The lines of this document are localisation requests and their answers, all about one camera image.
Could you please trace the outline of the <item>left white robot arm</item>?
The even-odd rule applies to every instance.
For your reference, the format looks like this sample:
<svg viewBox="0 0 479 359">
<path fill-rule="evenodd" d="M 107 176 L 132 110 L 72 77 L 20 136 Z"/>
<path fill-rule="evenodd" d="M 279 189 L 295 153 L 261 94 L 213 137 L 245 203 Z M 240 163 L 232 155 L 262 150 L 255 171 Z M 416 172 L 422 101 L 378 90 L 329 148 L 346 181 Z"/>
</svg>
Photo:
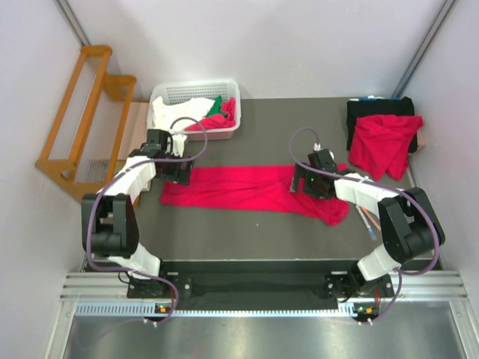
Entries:
<svg viewBox="0 0 479 359">
<path fill-rule="evenodd" d="M 134 202 L 151 180 L 187 185 L 195 160 L 183 156 L 187 136 L 149 129 L 146 141 L 134 149 L 112 183 L 82 198 L 82 247 L 118 264 L 153 296 L 169 290 L 162 260 L 140 243 Z"/>
</svg>

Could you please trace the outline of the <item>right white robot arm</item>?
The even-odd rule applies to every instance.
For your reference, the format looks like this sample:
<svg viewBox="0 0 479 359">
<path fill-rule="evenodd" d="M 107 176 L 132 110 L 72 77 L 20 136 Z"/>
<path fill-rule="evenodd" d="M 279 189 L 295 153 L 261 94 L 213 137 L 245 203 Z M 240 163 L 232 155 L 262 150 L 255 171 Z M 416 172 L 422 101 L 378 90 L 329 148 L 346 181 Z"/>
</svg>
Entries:
<svg viewBox="0 0 479 359">
<path fill-rule="evenodd" d="M 327 149 L 308 154 L 309 163 L 296 162 L 290 190 L 312 197 L 338 199 L 365 208 L 379 219 L 382 244 L 362 257 L 347 272 L 350 290 L 365 296 L 377 280 L 427 252 L 437 256 L 445 233 L 426 192 L 403 190 L 374 182 L 350 169 L 341 170 Z"/>
</svg>

